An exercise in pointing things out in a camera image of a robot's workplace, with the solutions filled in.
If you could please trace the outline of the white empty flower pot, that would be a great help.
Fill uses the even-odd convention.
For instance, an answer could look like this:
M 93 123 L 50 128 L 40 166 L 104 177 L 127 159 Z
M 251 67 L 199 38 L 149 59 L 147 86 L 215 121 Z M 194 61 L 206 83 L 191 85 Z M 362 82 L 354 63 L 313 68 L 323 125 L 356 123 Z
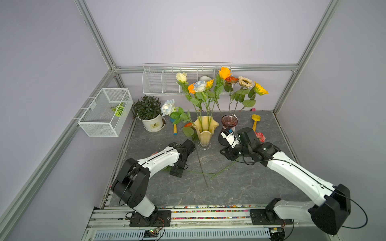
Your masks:
M 204 81 L 204 82 L 208 82 L 208 81 L 211 81 L 212 78 L 211 77 L 208 77 L 208 76 L 202 76 L 199 78 L 199 81 Z

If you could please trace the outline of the cream sunflower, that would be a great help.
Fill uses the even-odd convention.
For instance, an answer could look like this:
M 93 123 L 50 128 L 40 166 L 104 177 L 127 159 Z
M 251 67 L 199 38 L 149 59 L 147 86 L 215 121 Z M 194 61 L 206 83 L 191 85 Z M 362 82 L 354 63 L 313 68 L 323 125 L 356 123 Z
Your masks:
M 239 76 L 238 79 L 241 88 L 235 93 L 236 105 L 234 111 L 236 111 L 239 103 L 243 104 L 246 100 L 255 99 L 254 82 L 243 76 Z

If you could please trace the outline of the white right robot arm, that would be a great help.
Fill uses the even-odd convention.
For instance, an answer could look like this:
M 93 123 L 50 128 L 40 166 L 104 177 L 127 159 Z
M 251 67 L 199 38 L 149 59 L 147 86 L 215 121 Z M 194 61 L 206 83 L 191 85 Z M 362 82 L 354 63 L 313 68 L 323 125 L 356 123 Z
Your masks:
M 221 139 L 226 147 L 220 153 L 230 161 L 250 157 L 256 163 L 275 171 L 305 193 L 310 201 L 272 200 L 263 211 L 250 212 L 254 225 L 282 225 L 288 220 L 313 223 L 323 232 L 336 235 L 351 213 L 350 190 L 340 184 L 327 182 L 309 172 L 280 148 L 261 142 L 252 128 L 237 133 L 223 131 Z

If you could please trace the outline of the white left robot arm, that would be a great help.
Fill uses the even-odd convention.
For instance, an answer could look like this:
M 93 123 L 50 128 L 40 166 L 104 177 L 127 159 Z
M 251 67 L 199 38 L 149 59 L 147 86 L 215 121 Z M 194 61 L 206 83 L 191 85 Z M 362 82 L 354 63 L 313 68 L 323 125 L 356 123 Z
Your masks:
M 170 166 L 170 175 L 181 178 L 186 168 L 189 155 L 196 146 L 191 140 L 182 144 L 169 144 L 162 151 L 144 159 L 129 158 L 123 164 L 111 190 L 120 201 L 134 212 L 130 217 L 131 228 L 169 227 L 171 212 L 159 210 L 146 196 L 150 178 Z

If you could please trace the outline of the dark red glass vase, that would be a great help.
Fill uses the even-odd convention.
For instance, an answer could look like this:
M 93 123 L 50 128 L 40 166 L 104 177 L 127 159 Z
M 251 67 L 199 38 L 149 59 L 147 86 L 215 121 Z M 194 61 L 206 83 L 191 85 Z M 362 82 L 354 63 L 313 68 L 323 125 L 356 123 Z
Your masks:
M 232 133 L 235 131 L 235 127 L 238 125 L 238 118 L 235 114 L 224 115 L 221 119 L 221 123 L 223 125 L 220 134 L 218 135 L 218 142 L 222 146 L 227 146 L 229 143 L 222 136 L 222 133 L 225 131 L 226 133 Z

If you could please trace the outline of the yellow ruffled glass vase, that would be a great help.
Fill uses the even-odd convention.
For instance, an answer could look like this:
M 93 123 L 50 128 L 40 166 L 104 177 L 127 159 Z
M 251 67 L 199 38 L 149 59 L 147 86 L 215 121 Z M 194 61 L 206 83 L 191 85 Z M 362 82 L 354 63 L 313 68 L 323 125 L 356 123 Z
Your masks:
M 211 138 L 218 126 L 219 123 L 215 121 L 212 116 L 199 116 L 198 119 L 193 122 L 193 127 L 197 132 L 201 149 L 207 150 L 210 148 Z

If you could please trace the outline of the orange yellow rose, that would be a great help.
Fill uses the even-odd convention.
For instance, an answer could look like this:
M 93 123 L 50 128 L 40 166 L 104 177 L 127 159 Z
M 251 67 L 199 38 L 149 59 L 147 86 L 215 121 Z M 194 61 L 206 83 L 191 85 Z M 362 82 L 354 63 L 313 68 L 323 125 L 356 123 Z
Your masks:
M 197 86 L 198 85 L 196 83 L 187 85 L 187 99 L 194 105 L 197 115 L 201 116 L 204 96 L 202 94 L 202 91 L 196 90 Z

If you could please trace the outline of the cream white rose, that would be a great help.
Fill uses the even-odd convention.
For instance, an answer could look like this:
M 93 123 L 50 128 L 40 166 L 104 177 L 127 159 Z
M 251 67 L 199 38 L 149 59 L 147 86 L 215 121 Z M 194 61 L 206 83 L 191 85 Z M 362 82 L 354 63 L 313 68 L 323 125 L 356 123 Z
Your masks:
M 188 75 L 187 73 L 183 72 L 178 72 L 176 74 L 176 79 L 177 79 L 177 84 L 181 87 L 182 91 L 184 92 L 186 98 L 188 96 L 188 91 L 187 91 L 187 85 L 190 85 L 188 83 Z

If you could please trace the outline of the potted green plant white pot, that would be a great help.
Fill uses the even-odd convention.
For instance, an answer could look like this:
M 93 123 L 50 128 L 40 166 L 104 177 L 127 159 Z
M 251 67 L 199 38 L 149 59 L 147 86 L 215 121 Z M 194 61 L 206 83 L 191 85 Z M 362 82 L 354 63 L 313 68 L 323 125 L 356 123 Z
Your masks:
M 149 132 L 158 132 L 164 126 L 161 116 L 161 101 L 155 96 L 145 95 L 133 104 L 136 117 Z

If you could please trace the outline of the blue yellow toy rake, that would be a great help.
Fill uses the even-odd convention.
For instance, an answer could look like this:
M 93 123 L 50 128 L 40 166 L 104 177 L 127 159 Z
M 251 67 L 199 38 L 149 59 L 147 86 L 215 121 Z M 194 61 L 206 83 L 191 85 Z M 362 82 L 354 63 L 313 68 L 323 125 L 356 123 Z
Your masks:
M 173 119 L 172 117 L 170 117 L 170 121 L 171 121 L 172 124 L 173 124 L 173 134 L 174 134 L 174 135 L 177 135 L 177 134 L 178 134 L 178 129 L 177 129 L 177 125 L 175 124 L 175 119 Z

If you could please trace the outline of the yellow toy shovel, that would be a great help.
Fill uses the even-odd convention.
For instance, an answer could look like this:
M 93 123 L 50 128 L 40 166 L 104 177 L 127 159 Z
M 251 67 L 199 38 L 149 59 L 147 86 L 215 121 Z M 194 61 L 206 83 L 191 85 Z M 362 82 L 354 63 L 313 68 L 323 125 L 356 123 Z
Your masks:
M 253 114 L 251 118 L 254 121 L 252 129 L 254 132 L 256 132 L 256 126 L 257 126 L 257 123 L 261 120 L 261 116 L 257 114 Z

